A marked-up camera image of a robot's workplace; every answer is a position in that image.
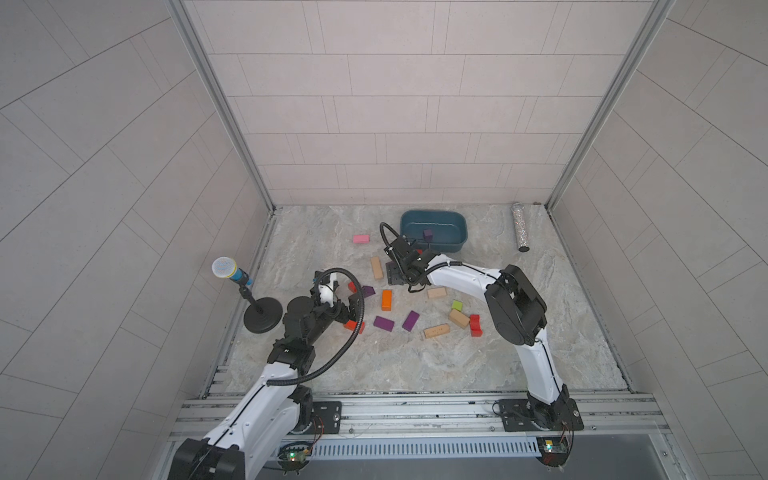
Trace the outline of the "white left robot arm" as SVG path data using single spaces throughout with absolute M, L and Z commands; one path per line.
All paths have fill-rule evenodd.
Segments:
M 328 371 L 362 330 L 365 304 L 359 293 L 347 304 L 297 297 L 284 315 L 286 334 L 277 340 L 260 377 L 225 419 L 202 439 L 188 438 L 173 456 L 170 479 L 253 479 L 292 431 L 312 423 L 312 393 L 304 384 Z M 333 322 L 355 321 L 349 339 L 323 366 L 310 372 L 314 342 Z

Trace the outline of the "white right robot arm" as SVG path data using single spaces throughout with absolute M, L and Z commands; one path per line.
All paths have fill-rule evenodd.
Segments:
M 402 237 L 386 241 L 384 251 L 410 287 L 446 287 L 487 303 L 496 331 L 515 346 L 527 380 L 525 400 L 495 403 L 495 413 L 502 417 L 507 431 L 584 429 L 576 402 L 550 353 L 546 303 L 519 267 L 473 266 L 429 249 L 419 252 Z

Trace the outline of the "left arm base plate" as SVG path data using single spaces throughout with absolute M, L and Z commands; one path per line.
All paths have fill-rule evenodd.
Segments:
M 291 435 L 335 435 L 340 431 L 343 404 L 339 401 L 301 404 Z

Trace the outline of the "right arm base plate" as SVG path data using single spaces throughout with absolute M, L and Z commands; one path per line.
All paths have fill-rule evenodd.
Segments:
M 582 431 L 584 423 L 572 398 L 558 398 L 547 405 L 533 397 L 501 399 L 492 406 L 506 432 Z

